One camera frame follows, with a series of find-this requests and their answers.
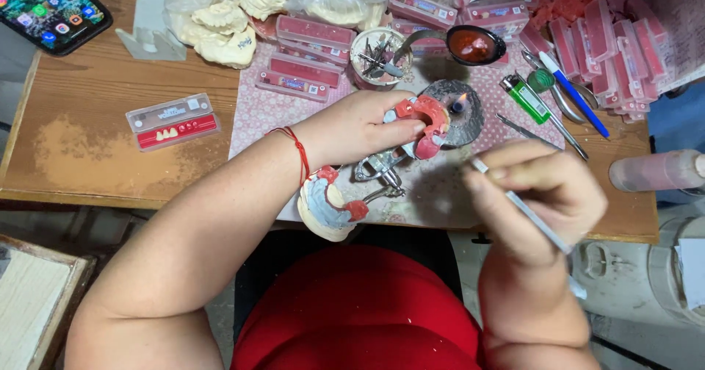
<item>smartphone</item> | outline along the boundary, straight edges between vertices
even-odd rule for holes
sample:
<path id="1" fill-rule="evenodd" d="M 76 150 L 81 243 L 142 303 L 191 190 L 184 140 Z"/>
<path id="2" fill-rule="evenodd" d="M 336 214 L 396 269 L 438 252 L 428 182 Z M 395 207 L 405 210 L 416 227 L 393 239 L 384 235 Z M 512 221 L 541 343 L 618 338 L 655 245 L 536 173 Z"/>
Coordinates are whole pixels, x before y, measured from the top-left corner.
<path id="1" fill-rule="evenodd" d="M 98 0 L 0 0 L 0 20 L 55 56 L 71 53 L 113 23 Z"/>

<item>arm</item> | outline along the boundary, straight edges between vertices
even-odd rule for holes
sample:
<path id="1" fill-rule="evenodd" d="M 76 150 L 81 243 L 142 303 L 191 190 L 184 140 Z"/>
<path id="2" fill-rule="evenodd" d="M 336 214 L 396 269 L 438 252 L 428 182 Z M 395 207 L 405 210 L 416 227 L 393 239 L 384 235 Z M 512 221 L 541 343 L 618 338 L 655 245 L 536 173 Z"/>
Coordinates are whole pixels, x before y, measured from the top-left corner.
<path id="1" fill-rule="evenodd" d="M 568 288 L 565 256 L 504 196 L 530 191 L 527 204 L 566 243 L 600 220 L 606 200 L 576 158 L 535 140 L 481 156 L 487 175 L 466 170 L 475 209 L 496 242 L 480 274 L 484 343 L 493 369 L 599 369 L 587 349 L 590 331 Z"/>
<path id="2" fill-rule="evenodd" d="M 409 92 L 357 92 L 293 126 L 311 170 L 414 140 L 420 121 L 381 125 Z M 115 255 L 71 325 L 66 368 L 222 369 L 203 306 L 232 280 L 300 183 L 282 133 L 187 187 Z"/>

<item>red shirt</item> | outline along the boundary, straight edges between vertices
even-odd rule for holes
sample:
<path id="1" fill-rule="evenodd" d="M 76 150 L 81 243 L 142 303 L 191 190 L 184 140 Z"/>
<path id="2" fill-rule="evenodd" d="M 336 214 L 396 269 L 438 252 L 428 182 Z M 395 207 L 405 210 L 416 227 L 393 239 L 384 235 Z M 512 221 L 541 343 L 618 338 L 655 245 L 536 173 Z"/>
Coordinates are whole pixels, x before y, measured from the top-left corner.
<path id="1" fill-rule="evenodd" d="M 471 369 L 480 331 L 441 279 L 384 248 L 307 256 L 247 318 L 231 370 Z"/>

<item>hand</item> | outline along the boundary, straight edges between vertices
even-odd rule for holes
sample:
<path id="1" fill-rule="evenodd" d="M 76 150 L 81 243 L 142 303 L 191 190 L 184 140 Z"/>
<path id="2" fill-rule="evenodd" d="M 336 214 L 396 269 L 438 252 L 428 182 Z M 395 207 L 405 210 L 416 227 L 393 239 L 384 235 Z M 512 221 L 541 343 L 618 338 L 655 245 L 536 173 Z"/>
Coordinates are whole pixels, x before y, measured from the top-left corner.
<path id="1" fill-rule="evenodd" d="M 406 90 L 359 90 L 291 129 L 304 145 L 311 171 L 347 165 L 376 152 L 417 140 L 426 127 L 418 120 L 382 124 L 384 113 L 415 94 Z"/>
<path id="2" fill-rule="evenodd" d="M 577 244 L 607 208 L 585 163 L 538 140 L 513 140 L 479 155 L 489 171 L 467 166 L 464 182 L 475 211 L 512 258 L 551 266 L 560 256 L 551 241 L 509 202 L 505 191 L 528 191 L 524 202 L 569 245 Z"/>

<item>red string bracelet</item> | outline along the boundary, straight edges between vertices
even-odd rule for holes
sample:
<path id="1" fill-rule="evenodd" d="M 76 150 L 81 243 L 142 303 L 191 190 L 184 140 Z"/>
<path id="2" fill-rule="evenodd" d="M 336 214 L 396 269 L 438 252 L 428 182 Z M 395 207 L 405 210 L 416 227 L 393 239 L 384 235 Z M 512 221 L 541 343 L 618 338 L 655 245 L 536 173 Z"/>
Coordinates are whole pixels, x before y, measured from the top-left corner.
<path id="1" fill-rule="evenodd" d="M 294 145 L 296 146 L 296 148 L 298 148 L 299 155 L 301 155 L 301 172 L 300 172 L 299 176 L 300 176 L 301 186 L 304 186 L 304 182 L 306 180 L 310 180 L 309 175 L 311 175 L 311 170 L 309 169 L 308 158 L 306 158 L 306 150 L 304 149 L 304 145 L 299 141 L 299 139 L 296 138 L 294 131 L 291 130 L 291 128 L 289 126 L 285 126 L 283 128 L 272 129 L 271 131 L 268 131 L 267 134 L 269 134 L 273 131 L 280 131 L 280 132 L 284 133 L 284 135 L 287 136 L 289 139 L 294 140 Z"/>

